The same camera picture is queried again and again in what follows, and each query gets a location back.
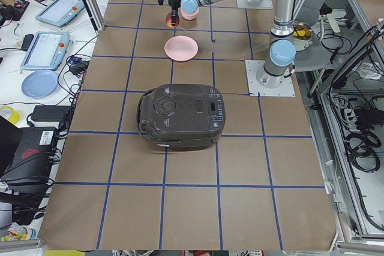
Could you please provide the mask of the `red apple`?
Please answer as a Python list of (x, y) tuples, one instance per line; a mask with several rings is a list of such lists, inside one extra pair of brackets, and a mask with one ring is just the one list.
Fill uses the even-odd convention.
[(169, 28), (176, 28), (179, 25), (179, 16), (173, 13), (168, 13), (166, 16), (166, 25)]

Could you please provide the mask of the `pink bowl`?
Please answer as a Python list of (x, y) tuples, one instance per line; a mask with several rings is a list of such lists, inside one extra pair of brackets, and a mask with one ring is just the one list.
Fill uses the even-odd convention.
[(183, 9), (180, 9), (180, 11), (181, 11), (182, 17), (185, 20), (194, 20), (194, 19), (196, 19), (197, 15), (200, 12), (199, 8), (196, 11), (192, 12), (192, 13), (188, 13), (188, 12), (184, 11)]

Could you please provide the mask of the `pink plate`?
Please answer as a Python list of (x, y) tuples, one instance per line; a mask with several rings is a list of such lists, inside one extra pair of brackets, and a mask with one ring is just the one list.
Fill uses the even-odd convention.
[(174, 61), (184, 62), (197, 55), (199, 47), (195, 40), (185, 35), (170, 38), (164, 45), (165, 54)]

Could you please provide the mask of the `blue plate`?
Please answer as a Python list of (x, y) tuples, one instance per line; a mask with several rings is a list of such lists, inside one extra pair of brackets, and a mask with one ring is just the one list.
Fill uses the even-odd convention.
[(22, 93), (30, 98), (43, 98), (58, 86), (58, 76), (51, 70), (38, 70), (28, 75), (21, 85)]

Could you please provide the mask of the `blue teach pendant far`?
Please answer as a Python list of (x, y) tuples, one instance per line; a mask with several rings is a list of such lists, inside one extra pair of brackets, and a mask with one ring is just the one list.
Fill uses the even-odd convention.
[(83, 9), (82, 0), (54, 0), (35, 19), (57, 27), (69, 24)]

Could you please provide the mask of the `blue teach pendant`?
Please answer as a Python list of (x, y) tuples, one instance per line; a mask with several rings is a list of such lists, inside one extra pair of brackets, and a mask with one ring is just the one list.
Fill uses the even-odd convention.
[(57, 27), (69, 24), (83, 9), (82, 0), (54, 0), (35, 19)]
[(53, 70), (62, 63), (70, 35), (68, 32), (38, 31), (20, 65), (22, 70)]

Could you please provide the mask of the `dark grey rice cooker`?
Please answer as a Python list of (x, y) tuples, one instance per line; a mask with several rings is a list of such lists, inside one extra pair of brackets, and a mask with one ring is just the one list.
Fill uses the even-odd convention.
[(148, 142), (193, 148), (215, 144), (226, 123), (222, 93), (202, 84), (165, 84), (145, 92), (137, 105), (137, 129)]

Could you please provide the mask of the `blue teach pendant near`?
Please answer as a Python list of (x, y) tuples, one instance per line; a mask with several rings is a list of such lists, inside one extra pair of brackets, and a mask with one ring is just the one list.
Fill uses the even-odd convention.
[(53, 70), (62, 63), (70, 35), (68, 32), (38, 31), (20, 65), (22, 70)]

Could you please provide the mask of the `steel pot with glass lid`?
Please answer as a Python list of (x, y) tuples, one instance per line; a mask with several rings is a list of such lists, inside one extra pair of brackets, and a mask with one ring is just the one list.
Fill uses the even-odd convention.
[(313, 31), (304, 22), (294, 22), (293, 24), (293, 44), (297, 52), (309, 48), (313, 43)]

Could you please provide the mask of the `grey office chair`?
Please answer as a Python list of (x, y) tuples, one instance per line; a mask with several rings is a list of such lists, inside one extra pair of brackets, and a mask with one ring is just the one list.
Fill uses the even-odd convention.
[[(320, 9), (325, 0), (305, 0), (296, 21), (304, 22), (312, 28), (319, 20)], [(312, 44), (296, 53), (294, 64), (296, 72), (307, 72), (323, 68), (329, 61), (328, 53), (313, 32)]]

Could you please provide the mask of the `black power adapter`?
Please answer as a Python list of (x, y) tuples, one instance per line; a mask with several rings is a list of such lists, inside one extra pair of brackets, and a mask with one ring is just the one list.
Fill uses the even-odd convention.
[(27, 116), (26, 123), (34, 127), (35, 122), (64, 121), (70, 112), (70, 106), (35, 106), (33, 112)]

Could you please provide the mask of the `yellow tape roll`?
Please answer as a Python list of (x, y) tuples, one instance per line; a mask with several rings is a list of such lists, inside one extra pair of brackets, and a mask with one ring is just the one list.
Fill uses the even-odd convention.
[(1, 106), (0, 115), (14, 125), (20, 121), (20, 113), (10, 106)]

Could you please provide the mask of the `black computer box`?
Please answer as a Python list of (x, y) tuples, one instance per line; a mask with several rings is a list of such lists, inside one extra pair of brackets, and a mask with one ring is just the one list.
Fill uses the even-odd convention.
[(1, 182), (15, 192), (44, 194), (58, 136), (54, 127), (18, 128), (1, 118)]

